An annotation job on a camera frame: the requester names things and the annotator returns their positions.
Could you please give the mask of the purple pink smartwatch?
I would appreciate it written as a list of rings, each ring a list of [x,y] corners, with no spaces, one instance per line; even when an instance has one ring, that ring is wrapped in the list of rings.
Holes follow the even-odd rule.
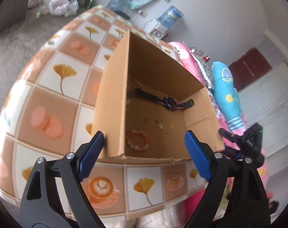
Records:
[[[139,88],[135,88],[135,94],[148,101],[163,105],[167,110],[170,111],[189,109],[194,106],[194,101],[192,99],[188,100],[187,102],[178,103],[172,97],[166,96],[162,98],[143,91]]]

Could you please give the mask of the brown cardboard box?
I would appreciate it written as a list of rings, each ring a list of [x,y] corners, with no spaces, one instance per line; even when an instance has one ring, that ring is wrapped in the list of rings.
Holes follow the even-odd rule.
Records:
[[[207,88],[164,51],[128,32],[102,74],[93,131],[105,136],[99,160],[157,164],[185,161],[187,131],[213,151],[224,148]]]

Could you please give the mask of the blue cartoon pillow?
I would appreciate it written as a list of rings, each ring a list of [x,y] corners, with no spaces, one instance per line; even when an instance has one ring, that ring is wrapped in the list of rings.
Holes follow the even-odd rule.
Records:
[[[240,105],[238,92],[234,88],[232,73],[228,66],[214,61],[211,66],[214,78],[213,96],[222,112],[227,126],[231,132],[241,134],[245,131],[242,120],[243,111]]]

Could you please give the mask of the pink floral quilt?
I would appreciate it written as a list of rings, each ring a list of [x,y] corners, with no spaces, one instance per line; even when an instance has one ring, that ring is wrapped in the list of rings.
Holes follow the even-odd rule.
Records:
[[[241,134],[237,134],[229,130],[225,118],[215,101],[213,92],[211,92],[208,88],[206,88],[204,81],[198,71],[197,63],[191,56],[191,53],[193,52],[189,48],[187,48],[185,44],[180,42],[170,42],[170,45],[176,49],[177,54],[179,55],[179,58],[181,60],[182,66],[186,70],[188,70],[188,72],[190,72],[194,77],[196,77],[196,79],[202,85],[204,85],[206,90],[204,94],[209,96],[209,98],[207,98],[206,101],[209,106],[213,107],[213,111],[210,112],[208,116],[204,116],[202,110],[203,107],[199,106],[197,113],[188,114],[186,119],[186,125],[189,127],[189,129],[191,129],[195,133],[195,135],[197,135],[201,139],[202,142],[206,143],[213,142],[214,145],[221,146],[224,149],[234,148],[236,150],[239,150],[240,148],[237,146],[236,143],[232,143],[226,138],[222,137],[218,131],[220,128],[223,128],[228,132],[236,135],[243,135],[245,131],[242,132]],[[245,120],[244,112],[242,114],[242,120],[245,125],[245,130],[247,130],[249,126],[247,125],[247,122]],[[263,185],[266,185],[269,178],[267,173],[266,160],[264,161],[264,164],[261,167],[258,167],[257,170]]]

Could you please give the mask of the dark red door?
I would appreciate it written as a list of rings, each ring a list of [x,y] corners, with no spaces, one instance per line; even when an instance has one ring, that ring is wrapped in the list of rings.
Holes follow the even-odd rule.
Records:
[[[241,91],[272,70],[271,65],[256,47],[252,47],[228,68],[237,91]]]

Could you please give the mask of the patterned grey pillow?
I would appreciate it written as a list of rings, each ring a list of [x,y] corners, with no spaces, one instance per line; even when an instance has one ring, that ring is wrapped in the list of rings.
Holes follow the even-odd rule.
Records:
[[[206,88],[208,88],[211,92],[214,91],[214,78],[211,72],[210,67],[208,66],[207,62],[201,58],[200,56],[194,55],[191,53],[194,61],[197,63],[198,71],[204,81]]]

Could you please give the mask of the ginkgo pattern tablecloth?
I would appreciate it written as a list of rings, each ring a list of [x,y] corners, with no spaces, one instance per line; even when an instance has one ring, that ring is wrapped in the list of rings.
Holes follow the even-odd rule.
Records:
[[[185,58],[182,44],[163,42],[97,5],[47,40],[13,84],[0,114],[0,199],[13,210],[37,158],[56,160],[91,140],[103,70],[128,31],[178,63]],[[97,163],[92,176],[114,187],[106,199],[90,198],[110,222],[159,211],[206,188],[191,161]]]

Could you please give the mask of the white water dispenser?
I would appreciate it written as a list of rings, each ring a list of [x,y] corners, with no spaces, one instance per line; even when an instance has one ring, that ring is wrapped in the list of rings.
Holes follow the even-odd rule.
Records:
[[[153,19],[148,25],[148,34],[156,37],[157,39],[163,39],[168,35],[168,30],[163,27],[156,19]]]

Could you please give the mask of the blue water bottle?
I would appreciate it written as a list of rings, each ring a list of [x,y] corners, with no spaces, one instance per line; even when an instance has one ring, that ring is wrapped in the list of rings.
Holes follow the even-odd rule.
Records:
[[[184,14],[175,6],[170,6],[156,21],[166,29],[171,28]]]

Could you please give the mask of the grey cabinet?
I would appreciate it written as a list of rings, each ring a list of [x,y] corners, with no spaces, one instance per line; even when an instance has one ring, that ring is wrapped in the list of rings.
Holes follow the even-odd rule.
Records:
[[[29,0],[3,0],[0,5],[0,33],[26,18]]]

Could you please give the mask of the white plastic bag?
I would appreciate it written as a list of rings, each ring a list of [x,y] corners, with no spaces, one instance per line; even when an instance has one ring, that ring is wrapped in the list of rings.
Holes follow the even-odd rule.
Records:
[[[51,0],[48,4],[51,15],[69,17],[79,10],[78,0]]]

